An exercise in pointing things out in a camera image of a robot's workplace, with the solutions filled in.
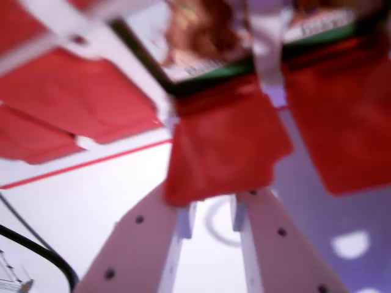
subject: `red fabric panel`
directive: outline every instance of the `red fabric panel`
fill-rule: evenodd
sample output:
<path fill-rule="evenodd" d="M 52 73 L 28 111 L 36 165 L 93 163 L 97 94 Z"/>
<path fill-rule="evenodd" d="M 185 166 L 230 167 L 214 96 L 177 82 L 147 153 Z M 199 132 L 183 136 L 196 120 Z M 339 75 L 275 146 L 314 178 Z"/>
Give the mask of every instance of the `red fabric panel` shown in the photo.
<path fill-rule="evenodd" d="M 290 140 L 255 76 L 222 84 L 181 102 L 166 200 L 183 206 L 270 185 Z"/>
<path fill-rule="evenodd" d="M 46 29 L 17 0 L 0 1 L 0 54 L 34 38 Z"/>
<path fill-rule="evenodd" d="M 335 195 L 391 183 L 389 51 L 388 38 L 374 35 L 285 66 L 290 110 Z"/>

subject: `red flap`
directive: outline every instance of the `red flap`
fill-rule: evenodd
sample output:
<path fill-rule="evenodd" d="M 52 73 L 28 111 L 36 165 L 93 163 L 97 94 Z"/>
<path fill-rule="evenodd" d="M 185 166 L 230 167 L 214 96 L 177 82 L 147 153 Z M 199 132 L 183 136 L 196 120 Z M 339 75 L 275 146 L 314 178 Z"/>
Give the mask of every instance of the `red flap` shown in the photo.
<path fill-rule="evenodd" d="M 70 134 L 0 107 L 0 157 L 39 164 L 81 150 Z"/>
<path fill-rule="evenodd" d="M 290 140 L 255 76 L 236 78 L 181 102 L 166 200 L 186 205 L 270 185 Z"/>
<path fill-rule="evenodd" d="M 11 108 L 98 143 L 161 126 L 150 100 L 113 64 L 60 49 L 3 76 L 0 96 Z"/>
<path fill-rule="evenodd" d="M 374 35 L 285 67 L 290 110 L 334 194 L 391 183 L 389 51 L 388 38 Z"/>

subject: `black cable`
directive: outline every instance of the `black cable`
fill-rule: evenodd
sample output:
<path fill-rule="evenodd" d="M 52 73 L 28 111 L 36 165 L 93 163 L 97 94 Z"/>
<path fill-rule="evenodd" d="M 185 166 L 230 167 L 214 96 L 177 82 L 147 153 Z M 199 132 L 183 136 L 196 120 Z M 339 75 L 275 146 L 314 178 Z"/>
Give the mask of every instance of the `black cable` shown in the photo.
<path fill-rule="evenodd" d="M 63 258 L 61 258 L 52 246 L 50 246 L 33 228 L 31 228 L 24 218 L 22 218 L 22 216 L 6 200 L 2 193 L 0 193 L 0 201 L 4 203 L 8 210 L 22 223 L 22 225 L 47 249 L 2 225 L 0 225 L 0 235 L 30 249 L 58 267 L 69 282 L 70 292 L 73 292 L 76 285 L 79 283 L 79 277 L 72 267 Z"/>
<path fill-rule="evenodd" d="M 22 216 L 13 208 L 13 206 L 9 203 L 9 201 L 3 196 L 3 194 L 0 192 L 0 200 L 4 203 L 4 205 L 8 208 L 8 210 L 19 220 L 19 222 L 22 223 L 22 225 L 39 241 L 42 243 L 44 247 L 46 247 L 48 250 L 51 250 L 53 252 L 56 252 L 52 246 L 50 246 L 45 240 L 42 239 L 42 237 L 35 232 L 33 228 L 22 218 Z"/>
<path fill-rule="evenodd" d="M 59 256 L 57 253 L 51 250 L 47 250 L 41 245 L 36 244 L 34 241 L 31 241 L 30 239 L 8 229 L 7 227 L 4 227 L 3 225 L 0 225 L 0 235 L 30 249 L 31 251 L 35 252 L 36 254 L 42 256 L 43 258 L 54 264 L 67 278 L 69 282 L 70 292 L 73 292 L 73 290 L 75 290 L 77 283 L 79 283 L 79 278 L 75 271 L 70 267 L 70 265 L 65 260 L 63 260 L 61 256 Z"/>

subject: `red stripe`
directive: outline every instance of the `red stripe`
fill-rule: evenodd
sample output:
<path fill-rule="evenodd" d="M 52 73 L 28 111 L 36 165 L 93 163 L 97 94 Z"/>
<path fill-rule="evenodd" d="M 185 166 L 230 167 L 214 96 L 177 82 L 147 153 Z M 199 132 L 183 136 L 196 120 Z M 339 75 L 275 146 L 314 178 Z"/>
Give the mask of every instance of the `red stripe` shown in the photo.
<path fill-rule="evenodd" d="M 102 163 L 104 161 L 115 159 L 117 157 L 126 156 L 127 154 L 136 153 L 138 151 L 146 150 L 147 148 L 153 148 L 153 147 L 156 147 L 158 145 L 163 145 L 165 143 L 169 143 L 171 141 L 172 141 L 171 139 L 163 140 L 162 142 L 156 142 L 156 143 L 153 143 L 151 145 L 145 145 L 143 147 L 135 148 L 133 150 L 125 151 L 123 153 L 114 154 L 112 156 L 103 157 L 101 159 L 97 159 L 97 160 L 94 160 L 94 161 L 82 163 L 82 164 L 79 164 L 79 165 L 76 165 L 76 166 L 72 166 L 72 167 L 69 167 L 69 168 L 65 168 L 65 169 L 62 169 L 62 170 L 53 171 L 51 173 L 47 173 L 47 174 L 40 175 L 40 176 L 37 176 L 37 177 L 25 179 L 25 180 L 18 181 L 18 182 L 15 182 L 15 183 L 10 183 L 10 184 L 7 184 L 5 186 L 1 186 L 0 188 L 1 189 L 14 188 L 16 186 L 21 186 L 21 185 L 24 185 L 24 184 L 27 184 L 27 183 L 31 183 L 31 182 L 34 182 L 34 181 L 38 181 L 38 180 L 41 180 L 41 179 L 45 179 L 45 178 L 48 178 L 48 177 L 51 177 L 51 176 L 54 176 L 54 175 L 63 174 L 63 173 L 69 172 L 69 171 L 73 171 L 73 170 L 79 169 L 79 168 L 83 168 L 83 167 L 90 166 L 90 165 L 93 165 L 93 164 Z"/>

